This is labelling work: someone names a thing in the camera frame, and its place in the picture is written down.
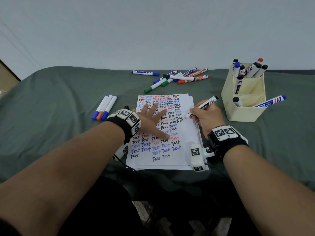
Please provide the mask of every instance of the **forearm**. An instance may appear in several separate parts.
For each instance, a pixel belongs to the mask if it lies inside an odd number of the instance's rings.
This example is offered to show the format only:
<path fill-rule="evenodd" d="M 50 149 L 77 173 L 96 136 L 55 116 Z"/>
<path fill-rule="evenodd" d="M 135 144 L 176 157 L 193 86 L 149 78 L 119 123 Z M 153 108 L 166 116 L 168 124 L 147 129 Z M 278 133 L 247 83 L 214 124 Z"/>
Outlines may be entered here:
<path fill-rule="evenodd" d="M 244 145 L 230 149 L 224 165 L 263 235 L 313 235 L 315 193 Z"/>
<path fill-rule="evenodd" d="M 0 185 L 0 217 L 24 235 L 56 235 L 124 137 L 104 122 L 44 155 Z"/>

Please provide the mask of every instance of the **right hand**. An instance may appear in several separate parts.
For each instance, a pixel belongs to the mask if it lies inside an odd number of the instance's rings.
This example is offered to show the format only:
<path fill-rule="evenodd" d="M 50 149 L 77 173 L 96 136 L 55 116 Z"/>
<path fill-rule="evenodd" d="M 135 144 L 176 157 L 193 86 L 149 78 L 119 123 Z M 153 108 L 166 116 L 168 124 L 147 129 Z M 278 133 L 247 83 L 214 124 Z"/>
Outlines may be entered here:
<path fill-rule="evenodd" d="M 193 114 L 191 118 L 202 127 L 202 132 L 206 139 L 208 139 L 208 134 L 212 129 L 218 126 L 225 126 L 226 124 L 223 120 L 220 108 L 215 103 L 210 104 L 205 109 L 198 108 L 199 105 L 206 101 L 207 99 L 197 103 L 189 111 Z"/>

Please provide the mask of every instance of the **green marker cap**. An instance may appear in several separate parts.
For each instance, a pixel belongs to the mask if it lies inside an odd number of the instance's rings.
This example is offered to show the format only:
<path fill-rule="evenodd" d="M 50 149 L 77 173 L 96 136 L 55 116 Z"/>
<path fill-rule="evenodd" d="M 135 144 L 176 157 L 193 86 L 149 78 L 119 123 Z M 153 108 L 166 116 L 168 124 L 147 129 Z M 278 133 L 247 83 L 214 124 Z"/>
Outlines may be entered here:
<path fill-rule="evenodd" d="M 169 82 L 168 82 L 168 81 L 165 81 L 165 82 L 161 83 L 161 86 L 162 86 L 162 87 L 165 87 L 165 86 L 167 86 L 168 84 L 169 84 Z"/>
<path fill-rule="evenodd" d="M 152 91 L 152 88 L 151 88 L 151 87 L 148 88 L 148 89 L 146 89 L 144 92 L 145 92 L 145 93 L 148 93 L 148 92 L 150 92 L 150 91 Z"/>

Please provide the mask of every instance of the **hand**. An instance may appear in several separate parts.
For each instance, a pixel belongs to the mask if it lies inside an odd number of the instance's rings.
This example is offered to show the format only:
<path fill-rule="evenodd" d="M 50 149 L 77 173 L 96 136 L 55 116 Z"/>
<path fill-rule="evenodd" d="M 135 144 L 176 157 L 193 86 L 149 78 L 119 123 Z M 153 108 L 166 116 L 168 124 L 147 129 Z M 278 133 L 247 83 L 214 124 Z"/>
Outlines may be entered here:
<path fill-rule="evenodd" d="M 218 126 L 225 126 L 225 122 L 222 117 L 220 108 L 215 104 L 210 104 L 205 109 L 200 109 L 198 106 L 204 103 L 206 100 L 203 100 L 197 103 L 193 108 L 190 109 L 190 112 L 194 115 L 191 116 L 198 124 L 202 127 L 202 132 L 206 139 L 208 139 L 208 134 L 212 129 Z"/>
<path fill-rule="evenodd" d="M 161 139 L 169 139 L 170 136 L 161 130 L 157 129 L 156 124 L 158 121 L 163 117 L 163 115 L 166 114 L 167 110 L 164 109 L 163 111 L 160 111 L 158 114 L 154 115 L 154 112 L 156 108 L 158 107 L 157 103 L 153 104 L 153 106 L 148 110 L 148 104 L 146 103 L 141 110 L 141 112 L 137 115 L 139 116 L 141 120 L 141 127 L 139 131 L 146 133 L 146 134 L 153 134 Z"/>

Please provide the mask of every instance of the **gray-green cloth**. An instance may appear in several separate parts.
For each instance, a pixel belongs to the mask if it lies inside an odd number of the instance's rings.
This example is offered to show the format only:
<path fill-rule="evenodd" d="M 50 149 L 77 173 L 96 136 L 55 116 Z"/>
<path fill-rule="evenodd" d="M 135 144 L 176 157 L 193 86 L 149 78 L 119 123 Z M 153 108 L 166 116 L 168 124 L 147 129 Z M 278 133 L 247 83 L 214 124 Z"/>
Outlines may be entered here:
<path fill-rule="evenodd" d="M 171 71 L 154 72 L 159 72 L 162 76 Z M 210 70 L 205 73 L 209 75 L 208 79 L 181 85 L 170 83 L 148 94 L 188 93 L 193 96 L 194 103 L 217 95 L 219 100 L 216 103 L 222 109 L 226 123 L 242 133 L 249 140 L 251 148 L 289 176 L 314 190 L 314 77 L 267 73 L 267 99 L 284 94 L 287 100 L 268 107 L 256 122 L 249 123 L 229 122 L 226 119 L 220 94 L 227 73 L 223 69 Z M 131 71 L 68 66 L 35 72 L 0 99 L 0 182 L 12 177 L 65 141 L 99 124 L 92 121 L 91 117 L 104 95 L 118 96 L 111 112 L 125 105 L 134 108 L 138 95 L 144 95 L 144 90 L 156 79 L 158 77 L 134 75 Z M 215 167 L 227 175 L 221 163 L 216 163 Z M 192 194 L 198 194 L 191 186 L 192 183 L 225 180 L 214 169 L 205 172 L 142 172 L 165 190 L 173 191 L 183 187 Z M 140 176 L 126 170 L 120 162 L 111 160 L 103 174 L 117 180 L 129 191 L 141 190 Z M 130 179 L 139 181 L 136 189 L 128 188 Z"/>

